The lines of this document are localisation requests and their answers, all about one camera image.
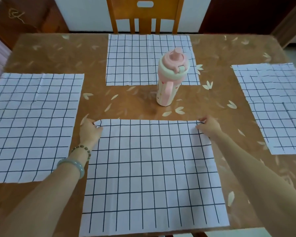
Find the pink water bottle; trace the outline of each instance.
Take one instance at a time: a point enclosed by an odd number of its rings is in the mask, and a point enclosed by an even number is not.
[[[181,82],[190,68],[188,57],[183,54],[180,47],[164,54],[158,65],[158,92],[157,102],[159,105],[168,106],[178,91]]]

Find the chair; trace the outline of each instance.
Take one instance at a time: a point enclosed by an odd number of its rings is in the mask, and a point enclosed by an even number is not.
[[[152,1],[153,7],[138,7],[138,1]],[[135,34],[135,20],[139,19],[139,33],[151,34],[151,20],[156,18],[156,34],[160,34],[161,19],[174,20],[173,34],[177,34],[184,0],[106,0],[113,32],[118,33],[116,20],[129,19],[130,32]]]

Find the white wall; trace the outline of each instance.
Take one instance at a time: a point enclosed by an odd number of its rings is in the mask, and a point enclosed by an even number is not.
[[[55,0],[71,31],[113,31],[106,0]],[[210,0],[184,0],[178,32],[198,32]],[[171,20],[162,20],[160,31],[171,32]],[[118,20],[119,31],[129,31],[128,20]]]

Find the chair handle hole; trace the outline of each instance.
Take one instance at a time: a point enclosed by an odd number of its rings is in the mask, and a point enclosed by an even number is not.
[[[138,1],[137,6],[138,7],[151,8],[151,7],[153,7],[153,1]]]

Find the wooden table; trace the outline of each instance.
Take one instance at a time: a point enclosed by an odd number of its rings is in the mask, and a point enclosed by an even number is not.
[[[196,120],[205,114],[218,118],[223,131],[242,148],[285,179],[291,179],[296,188],[296,155],[271,155],[263,150],[260,129],[254,121],[250,107],[234,75],[232,64],[263,63],[264,53],[271,56],[270,63],[286,63],[287,57],[271,36],[258,35],[190,35],[197,64],[203,64],[200,81],[213,81],[213,88],[181,86],[174,101],[168,107],[155,101],[157,86],[106,86],[105,68],[108,34],[25,34],[20,37],[5,67],[11,73],[84,73],[83,93],[92,93],[86,100],[81,95],[71,147],[79,143],[79,124],[89,114],[93,119],[151,119]],[[233,101],[238,108],[226,105]],[[174,109],[183,106],[185,114]],[[172,111],[167,117],[162,114]],[[229,192],[235,199],[227,206],[230,226],[224,229],[261,227],[252,206],[238,181],[222,157],[217,146],[213,151],[223,195],[227,203]],[[78,236],[86,177],[81,179],[58,222],[54,236]],[[0,184],[0,221],[39,183]],[[200,231],[217,230],[217,228]]]

